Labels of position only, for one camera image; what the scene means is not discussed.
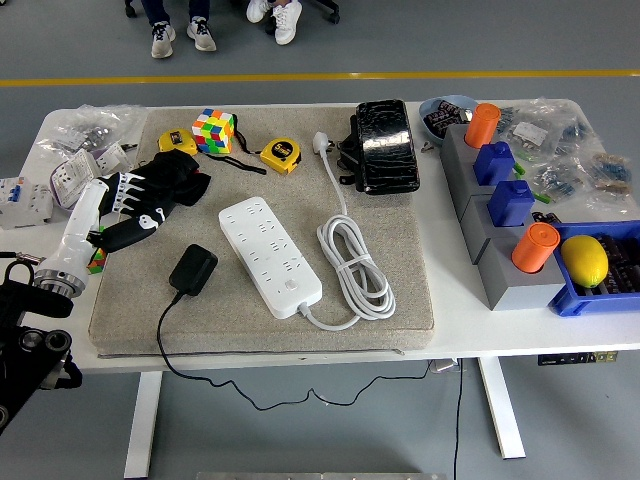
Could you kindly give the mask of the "white and black robot left hand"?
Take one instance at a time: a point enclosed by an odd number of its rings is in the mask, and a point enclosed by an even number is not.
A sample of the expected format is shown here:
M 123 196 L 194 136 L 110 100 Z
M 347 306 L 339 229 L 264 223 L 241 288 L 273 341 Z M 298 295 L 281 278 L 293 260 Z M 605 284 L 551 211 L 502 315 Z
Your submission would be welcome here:
M 169 189 L 135 173 L 98 177 L 85 187 L 71 213 L 61 243 L 38 270 L 85 274 L 93 251 L 113 253 L 154 233 L 175 206 Z

